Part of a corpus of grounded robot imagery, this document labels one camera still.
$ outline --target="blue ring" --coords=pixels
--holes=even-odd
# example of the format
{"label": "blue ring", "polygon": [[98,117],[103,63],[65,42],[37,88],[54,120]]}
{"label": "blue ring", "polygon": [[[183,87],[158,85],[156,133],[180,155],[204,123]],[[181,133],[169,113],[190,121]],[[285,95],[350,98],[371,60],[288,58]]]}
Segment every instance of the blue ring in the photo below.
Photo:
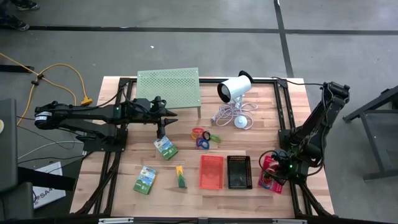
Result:
{"label": "blue ring", "polygon": [[210,144],[209,141],[207,141],[206,139],[201,139],[199,140],[199,145],[204,148],[204,149],[209,149],[210,148]]}

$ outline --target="yellow extension cord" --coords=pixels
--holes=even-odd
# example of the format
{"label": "yellow extension cord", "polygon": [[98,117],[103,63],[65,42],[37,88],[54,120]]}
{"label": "yellow extension cord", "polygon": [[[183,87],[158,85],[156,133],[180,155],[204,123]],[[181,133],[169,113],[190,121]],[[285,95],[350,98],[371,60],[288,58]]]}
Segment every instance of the yellow extension cord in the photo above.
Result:
{"label": "yellow extension cord", "polygon": [[[91,98],[89,98],[89,97],[87,96],[87,94],[86,94],[86,88],[85,88],[85,83],[84,83],[84,81],[83,81],[83,78],[81,77],[80,73],[79,73],[75,68],[73,68],[72,66],[70,66],[70,65],[68,65],[68,64],[64,64],[64,63],[56,63],[56,64],[54,64],[54,65],[48,66],[47,68],[43,69],[40,73],[37,73],[37,72],[35,72],[35,71],[33,71],[33,70],[27,68],[27,67],[24,66],[23,64],[21,64],[21,63],[15,61],[15,60],[13,60],[13,59],[11,59],[11,58],[8,57],[7,55],[4,55],[4,54],[2,54],[2,53],[0,53],[0,55],[3,56],[3,57],[5,57],[6,59],[8,59],[8,60],[10,60],[10,61],[12,61],[12,62],[18,64],[18,65],[21,66],[22,68],[24,68],[24,69],[26,69],[26,70],[32,72],[32,73],[35,74],[36,76],[39,76],[39,75],[43,74],[45,71],[47,71],[48,69],[53,68],[53,67],[56,67],[56,66],[64,66],[64,67],[68,67],[68,68],[72,69],[72,70],[75,71],[76,74],[79,76],[80,81],[81,81],[81,86],[83,87],[83,96],[84,96],[84,99],[83,99],[83,101],[81,102],[81,105],[86,106],[86,105],[89,105],[89,104],[91,104],[91,103],[93,102],[93,100],[92,100]],[[76,103],[76,95],[75,95],[70,89],[68,89],[67,87],[64,87],[64,86],[55,84],[55,83],[51,82],[50,80],[48,80],[48,79],[46,79],[46,78],[44,78],[44,77],[43,77],[43,80],[46,81],[46,82],[48,82],[49,84],[51,84],[51,85],[53,85],[53,86],[56,86],[56,87],[59,87],[59,88],[62,88],[62,89],[64,89],[64,90],[68,91],[68,92],[69,92],[70,94],[72,94],[72,96],[73,96],[73,100],[74,100],[74,102],[75,102],[75,106],[77,105],[77,103]],[[26,115],[26,113],[27,113],[27,111],[28,111],[28,109],[29,109],[30,102],[32,101],[32,96],[33,96],[33,92],[34,92],[34,88],[35,88],[35,87],[36,87],[36,86],[32,84],[32,88],[30,89],[29,98],[28,98],[28,100],[27,100],[27,104],[26,104],[25,111],[24,111],[24,113],[22,114],[21,118],[19,118],[19,121],[17,122],[17,126],[19,125],[19,123],[21,123],[23,117]]]}

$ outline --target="white cable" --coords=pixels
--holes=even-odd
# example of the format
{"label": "white cable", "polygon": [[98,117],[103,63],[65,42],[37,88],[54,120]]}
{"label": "white cable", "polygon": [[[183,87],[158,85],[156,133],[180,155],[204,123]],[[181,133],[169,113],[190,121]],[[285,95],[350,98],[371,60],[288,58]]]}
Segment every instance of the white cable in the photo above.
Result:
{"label": "white cable", "polygon": [[83,143],[80,142],[80,141],[60,141],[60,142],[51,142],[51,143],[45,144],[44,146],[40,146],[40,147],[38,147],[38,148],[36,148],[36,149],[34,149],[34,150],[28,152],[27,154],[24,154],[23,156],[18,157],[18,159],[22,159],[23,157],[29,155],[30,153],[33,153],[33,152],[35,152],[35,151],[37,151],[37,150],[39,150],[39,149],[42,149],[42,148],[44,148],[44,147],[51,146],[51,145],[54,145],[54,144],[59,144],[59,143],[78,143],[78,144],[83,144]]}
{"label": "white cable", "polygon": [[[242,100],[243,100],[243,96],[240,96],[238,102],[234,101],[235,103],[232,103],[232,101],[231,101],[227,104],[221,105],[220,110],[217,112],[217,114],[215,114],[212,117],[211,120],[216,121],[217,126],[223,127],[223,126],[226,126],[227,124],[229,124],[235,117],[237,117],[239,115],[243,115],[251,120],[250,126],[245,127],[243,129],[245,129],[245,130],[250,129],[254,123],[253,118],[250,115],[245,114],[243,112],[256,110],[258,108],[258,105],[255,103],[242,104]],[[244,109],[245,106],[249,106],[249,105],[252,105],[252,108]],[[227,122],[225,122],[223,124],[218,123],[218,121],[220,119],[228,119],[228,118],[229,118],[229,120]]]}

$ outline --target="green ring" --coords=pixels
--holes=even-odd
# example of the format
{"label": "green ring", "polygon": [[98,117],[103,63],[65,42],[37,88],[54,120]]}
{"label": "green ring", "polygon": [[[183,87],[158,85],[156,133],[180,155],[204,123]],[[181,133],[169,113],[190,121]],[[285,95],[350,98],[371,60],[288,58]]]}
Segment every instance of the green ring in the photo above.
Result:
{"label": "green ring", "polygon": [[215,135],[215,134],[210,135],[210,140],[217,142],[217,143],[221,143],[220,137],[218,137],[218,135]]}

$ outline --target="red object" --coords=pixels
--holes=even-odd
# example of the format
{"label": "red object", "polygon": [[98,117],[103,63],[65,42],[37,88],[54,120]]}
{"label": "red object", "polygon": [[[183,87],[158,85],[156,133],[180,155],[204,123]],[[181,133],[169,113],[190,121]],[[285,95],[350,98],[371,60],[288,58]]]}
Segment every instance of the red object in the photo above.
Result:
{"label": "red object", "polygon": [[224,186],[224,157],[206,156],[200,158],[201,189],[222,189]]}
{"label": "red object", "polygon": [[[268,169],[269,164],[271,162],[275,162],[275,160],[273,160],[271,158],[271,156],[266,156],[266,158],[264,159],[264,163],[262,164],[262,172],[264,170]],[[262,172],[260,173],[259,182],[258,182],[258,186],[261,187],[261,188],[263,188],[263,186],[260,184],[260,180],[262,179]],[[271,184],[271,187],[268,190],[270,190],[272,192],[275,192],[277,194],[281,194],[282,193],[283,186],[278,184],[278,182],[274,181],[272,178],[266,179],[264,181],[264,183],[266,185],[270,185]]]}
{"label": "red object", "polygon": [[192,129],[192,132],[195,133],[195,134],[201,134],[204,131],[205,131],[205,129],[203,129],[203,128],[193,128]]}

